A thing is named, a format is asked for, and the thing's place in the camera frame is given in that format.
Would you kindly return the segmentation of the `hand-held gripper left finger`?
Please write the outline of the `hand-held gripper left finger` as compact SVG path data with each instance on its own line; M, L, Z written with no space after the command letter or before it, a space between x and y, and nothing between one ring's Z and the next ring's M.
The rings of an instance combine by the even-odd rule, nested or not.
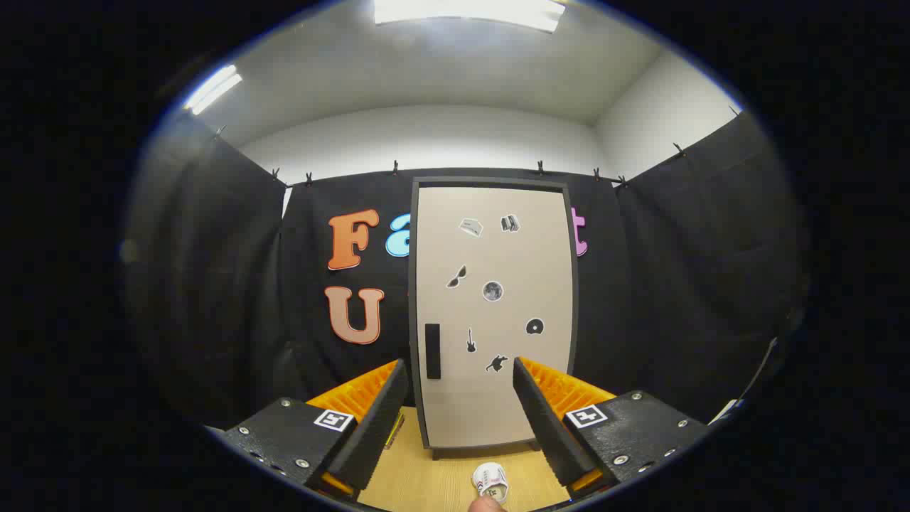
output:
M214 437L292 486L355 502L373 478L409 389L407 364L383 364L309 400L279 398Z

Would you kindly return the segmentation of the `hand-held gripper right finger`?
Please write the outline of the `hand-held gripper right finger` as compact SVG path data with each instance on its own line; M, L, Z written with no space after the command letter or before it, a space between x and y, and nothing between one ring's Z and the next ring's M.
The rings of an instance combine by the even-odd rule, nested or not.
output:
M517 357L513 389L534 439L571 498L588 498L641 479L711 432L644 391L615 395Z

